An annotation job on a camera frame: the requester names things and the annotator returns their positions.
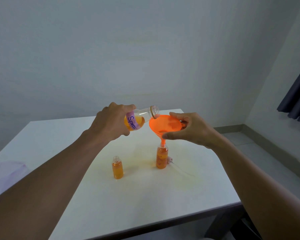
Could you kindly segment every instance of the table leg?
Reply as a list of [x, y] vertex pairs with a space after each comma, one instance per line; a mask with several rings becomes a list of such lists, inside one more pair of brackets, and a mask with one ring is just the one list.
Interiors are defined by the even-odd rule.
[[226, 210], [216, 216], [204, 237], [221, 240], [230, 228], [240, 219], [245, 210], [243, 205]]

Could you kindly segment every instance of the plastic bottle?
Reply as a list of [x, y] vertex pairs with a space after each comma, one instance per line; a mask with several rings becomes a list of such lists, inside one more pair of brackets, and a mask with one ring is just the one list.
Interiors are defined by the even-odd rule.
[[123, 167], [122, 161], [118, 156], [115, 156], [112, 161], [112, 171], [115, 179], [120, 179], [123, 177]]
[[151, 118], [156, 119], [160, 116], [160, 111], [157, 106], [150, 106], [146, 109], [135, 109], [124, 117], [124, 124], [129, 131], [136, 131], [140, 129], [145, 122], [148, 122]]
[[159, 169], [164, 169], [167, 166], [169, 149], [166, 144], [160, 144], [157, 149], [156, 166]]

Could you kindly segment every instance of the table edge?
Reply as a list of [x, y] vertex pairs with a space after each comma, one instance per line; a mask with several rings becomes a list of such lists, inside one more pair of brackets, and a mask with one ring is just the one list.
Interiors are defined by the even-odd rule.
[[192, 221], [199, 220], [199, 219], [202, 219], [202, 218], [214, 216], [214, 215], [223, 213], [223, 212], [228, 211], [228, 210], [235, 210], [237, 208], [239, 209], [240, 207], [242, 207], [241, 202], [236, 202], [236, 203], [228, 204], [228, 205], [225, 205], [225, 206], [222, 206], [222, 207], [212, 208], [212, 209], [206, 210], [206, 211], [204, 210], [202, 212], [197, 212], [197, 213], [194, 213], [194, 214], [184, 215], [184, 216], [172, 218], [172, 219], [169, 219], [169, 220], [164, 220], [164, 221], [160, 221], [160, 222], [156, 222], [156, 223], [151, 223], [151, 224], [148, 224], [148, 225], [134, 227], [134, 228], [131, 228], [131, 229], [128, 229], [128, 230], [123, 230], [123, 231], [119, 231], [119, 232], [115, 232], [115, 233], [110, 233], [110, 234], [106, 234], [106, 235], [102, 235], [102, 236], [98, 236], [98, 237], [94, 237], [94, 238], [87, 238], [85, 240], [98, 240], [98, 239], [102, 239], [102, 240], [119, 240], [119, 239], [125, 239], [125, 238], [129, 238], [129, 237], [133, 237], [133, 236], [137, 236], [137, 235], [157, 231], [157, 230], [160, 230], [160, 229], [180, 225], [180, 224], [183, 224], [183, 223], [192, 222]]

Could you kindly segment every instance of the orange funnel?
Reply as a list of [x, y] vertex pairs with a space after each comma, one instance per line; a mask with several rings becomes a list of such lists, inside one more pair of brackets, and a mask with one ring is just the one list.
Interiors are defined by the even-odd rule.
[[160, 115], [156, 119], [150, 119], [149, 126], [161, 138], [162, 145], [166, 143], [166, 140], [162, 139], [164, 133], [179, 131], [182, 128], [181, 122], [170, 115]]

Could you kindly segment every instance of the wrist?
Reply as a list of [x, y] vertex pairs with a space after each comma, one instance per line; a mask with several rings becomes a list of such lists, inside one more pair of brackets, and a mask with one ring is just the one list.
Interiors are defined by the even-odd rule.
[[225, 137], [213, 128], [211, 130], [209, 138], [210, 140], [207, 143], [208, 144], [207, 147], [211, 148], [212, 150], [217, 149], [218, 147], [224, 144]]
[[85, 130], [77, 139], [77, 141], [81, 144], [84, 144], [88, 148], [103, 148], [110, 142], [110, 140], [107, 139], [107, 136], [100, 132], [93, 132], [89, 129]]
[[226, 137], [224, 137], [223, 135], [221, 135], [220, 133], [216, 132], [216, 134], [214, 135], [214, 139], [213, 142], [211, 143], [210, 148], [216, 152], [218, 150], [223, 150], [225, 147], [227, 147], [228, 145], [232, 144], [231, 142], [228, 141], [228, 139]]

